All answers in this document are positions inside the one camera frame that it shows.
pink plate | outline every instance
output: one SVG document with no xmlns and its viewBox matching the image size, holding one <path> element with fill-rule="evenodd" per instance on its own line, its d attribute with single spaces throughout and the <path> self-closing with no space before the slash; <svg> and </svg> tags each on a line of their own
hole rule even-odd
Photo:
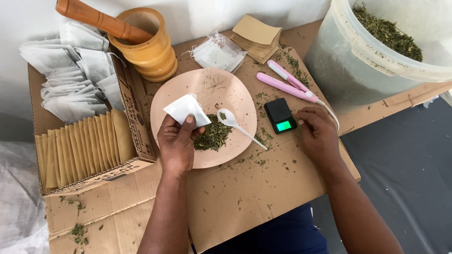
<svg viewBox="0 0 452 254">
<path fill-rule="evenodd" d="M 218 107 L 230 110 L 237 123 L 250 135 L 256 134 L 257 115 L 253 98 L 233 74 L 219 69 L 185 72 L 166 82 L 154 96 L 151 105 L 151 128 L 157 145 L 157 132 L 165 118 L 163 108 L 186 94 L 196 94 L 205 114 L 216 114 Z M 217 151 L 195 150 L 193 168 L 204 169 L 223 164 L 242 153 L 252 142 L 239 130 L 232 129 L 226 145 Z"/>
</svg>

white wall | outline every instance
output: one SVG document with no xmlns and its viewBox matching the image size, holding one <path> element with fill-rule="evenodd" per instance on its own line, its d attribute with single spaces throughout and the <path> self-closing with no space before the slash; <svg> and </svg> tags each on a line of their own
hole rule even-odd
<svg viewBox="0 0 452 254">
<path fill-rule="evenodd" d="M 172 44 L 232 28 L 244 14 L 284 29 L 322 19 L 330 0 L 82 0 L 111 16 L 136 7 L 162 13 Z M 0 9 L 0 113 L 32 119 L 27 64 L 18 47 L 30 40 L 54 38 L 65 18 L 56 0 L 8 1 Z"/>
</svg>

white fabric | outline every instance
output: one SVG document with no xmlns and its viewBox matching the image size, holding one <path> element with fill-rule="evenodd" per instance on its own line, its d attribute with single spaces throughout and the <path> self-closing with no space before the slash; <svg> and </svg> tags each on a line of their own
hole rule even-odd
<svg viewBox="0 0 452 254">
<path fill-rule="evenodd" d="M 0 254 L 48 254 L 33 143 L 0 142 Z"/>
<path fill-rule="evenodd" d="M 211 123 L 209 118 L 202 111 L 201 105 L 196 101 L 195 94 L 186 94 L 166 106 L 163 110 L 180 124 L 185 122 L 188 115 L 193 115 L 195 117 L 195 128 Z"/>
</svg>

black digital scale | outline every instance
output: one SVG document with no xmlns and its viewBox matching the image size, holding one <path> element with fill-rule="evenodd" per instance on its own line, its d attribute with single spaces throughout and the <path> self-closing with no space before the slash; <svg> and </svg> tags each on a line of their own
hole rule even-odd
<svg viewBox="0 0 452 254">
<path fill-rule="evenodd" d="M 276 134 L 288 132 L 297 127 L 297 123 L 293 119 L 292 112 L 284 98 L 267 102 L 264 104 L 264 109 Z"/>
</svg>

spoon with herbs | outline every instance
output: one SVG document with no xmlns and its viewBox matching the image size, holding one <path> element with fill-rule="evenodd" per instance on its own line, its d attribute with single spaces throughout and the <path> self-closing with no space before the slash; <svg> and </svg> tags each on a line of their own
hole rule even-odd
<svg viewBox="0 0 452 254">
<path fill-rule="evenodd" d="M 247 133 L 246 130 L 244 130 L 242 127 L 239 126 L 239 124 L 235 120 L 234 114 L 231 111 L 229 111 L 225 108 L 221 108 L 217 112 L 217 117 L 218 117 L 218 120 L 220 120 L 220 122 L 222 122 L 224 125 L 231 126 L 231 127 L 238 129 L 239 131 L 241 131 L 245 135 L 247 135 L 250 139 L 252 139 L 254 142 L 256 142 L 258 145 L 260 145 L 262 148 L 267 150 L 267 148 L 264 145 L 262 145 L 253 136 L 251 136 L 249 133 Z"/>
</svg>

